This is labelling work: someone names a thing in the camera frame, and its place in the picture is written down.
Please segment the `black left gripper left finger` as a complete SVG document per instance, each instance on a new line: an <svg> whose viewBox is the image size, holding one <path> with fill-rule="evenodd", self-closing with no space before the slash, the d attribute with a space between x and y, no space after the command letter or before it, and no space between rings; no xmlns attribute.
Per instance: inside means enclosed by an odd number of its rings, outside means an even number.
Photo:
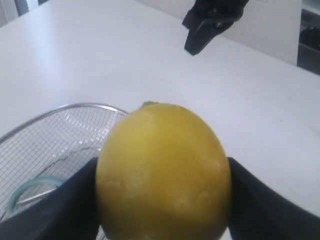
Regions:
<svg viewBox="0 0 320 240"><path fill-rule="evenodd" d="M47 197L0 224L2 240L94 240L100 226L95 175L98 159Z"/></svg>

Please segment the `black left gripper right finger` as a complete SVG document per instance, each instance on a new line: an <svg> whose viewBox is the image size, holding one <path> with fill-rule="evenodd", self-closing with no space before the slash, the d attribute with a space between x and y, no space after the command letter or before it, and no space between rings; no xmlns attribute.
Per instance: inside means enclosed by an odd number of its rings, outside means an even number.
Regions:
<svg viewBox="0 0 320 240"><path fill-rule="evenodd" d="M318 240L320 218L269 188L228 158L232 201L228 229L233 240Z"/></svg>

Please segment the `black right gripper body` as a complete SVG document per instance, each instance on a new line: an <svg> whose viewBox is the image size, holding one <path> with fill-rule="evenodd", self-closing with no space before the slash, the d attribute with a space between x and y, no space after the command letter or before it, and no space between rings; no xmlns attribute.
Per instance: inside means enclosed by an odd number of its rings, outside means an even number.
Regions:
<svg viewBox="0 0 320 240"><path fill-rule="evenodd" d="M193 9L203 24L222 28L240 19L248 2L248 0L196 0Z"/></svg>

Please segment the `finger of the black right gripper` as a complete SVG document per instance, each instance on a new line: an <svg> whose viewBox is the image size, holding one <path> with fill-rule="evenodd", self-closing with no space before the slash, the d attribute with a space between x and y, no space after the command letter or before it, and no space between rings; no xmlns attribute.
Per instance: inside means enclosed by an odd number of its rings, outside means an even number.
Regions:
<svg viewBox="0 0 320 240"><path fill-rule="evenodd" d="M193 6L184 17L182 25L187 29L198 28L208 21L209 11L210 8L204 6Z"/></svg>
<svg viewBox="0 0 320 240"><path fill-rule="evenodd" d="M198 28L188 29L184 49L191 55L199 54L216 36L229 29L235 20L208 19Z"/></svg>

